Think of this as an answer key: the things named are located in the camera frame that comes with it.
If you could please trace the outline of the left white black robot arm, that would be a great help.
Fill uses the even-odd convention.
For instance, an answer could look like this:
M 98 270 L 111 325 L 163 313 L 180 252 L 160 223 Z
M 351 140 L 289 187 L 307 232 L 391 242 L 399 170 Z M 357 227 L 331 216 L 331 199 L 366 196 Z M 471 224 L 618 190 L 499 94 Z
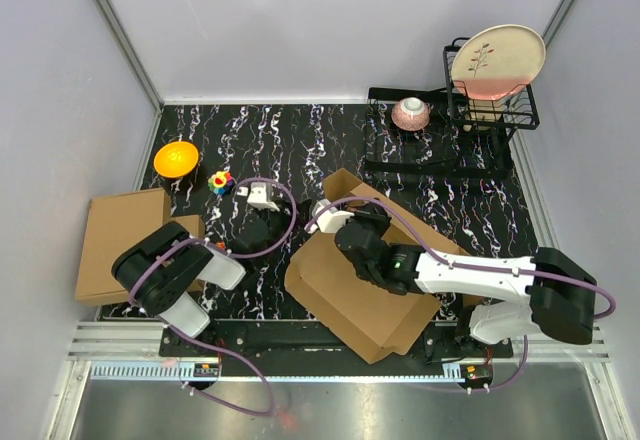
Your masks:
M 226 249 L 197 238 L 180 223 L 165 223 L 114 261 L 112 276 L 129 302 L 151 317 L 178 328 L 181 344 L 196 356 L 215 346 L 208 314 L 188 290 L 196 282 L 233 290 L 251 274 L 249 260 L 273 252 L 291 233 L 297 214 L 259 213 L 250 218 Z

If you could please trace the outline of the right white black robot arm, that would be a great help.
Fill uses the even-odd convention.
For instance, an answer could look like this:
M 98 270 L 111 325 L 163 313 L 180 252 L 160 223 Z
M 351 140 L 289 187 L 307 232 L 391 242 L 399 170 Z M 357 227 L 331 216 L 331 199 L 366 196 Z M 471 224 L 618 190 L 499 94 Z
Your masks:
M 458 293 L 493 299 L 491 305 L 464 308 L 454 344 L 466 356 L 513 336 L 542 333 L 572 345 L 593 337 L 596 280 L 555 248 L 532 257 L 483 258 L 388 243 L 386 208 L 367 203 L 352 211 L 330 209 L 322 232 L 356 276 L 397 295 Z

